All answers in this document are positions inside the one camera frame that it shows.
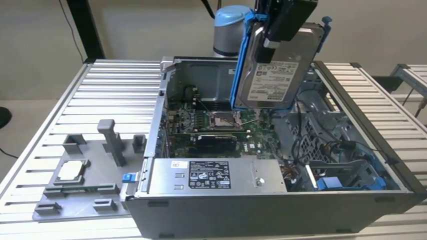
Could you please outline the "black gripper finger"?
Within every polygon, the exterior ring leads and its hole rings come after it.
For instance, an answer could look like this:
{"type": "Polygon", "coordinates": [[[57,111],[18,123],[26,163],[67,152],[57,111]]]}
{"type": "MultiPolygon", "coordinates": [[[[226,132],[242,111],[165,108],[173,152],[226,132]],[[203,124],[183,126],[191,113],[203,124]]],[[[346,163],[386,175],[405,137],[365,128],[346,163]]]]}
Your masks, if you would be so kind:
{"type": "Polygon", "coordinates": [[[270,63],[284,41],[296,37],[318,7],[317,0],[258,0],[256,12],[266,15],[262,37],[256,51],[258,63],[270,63]]]}

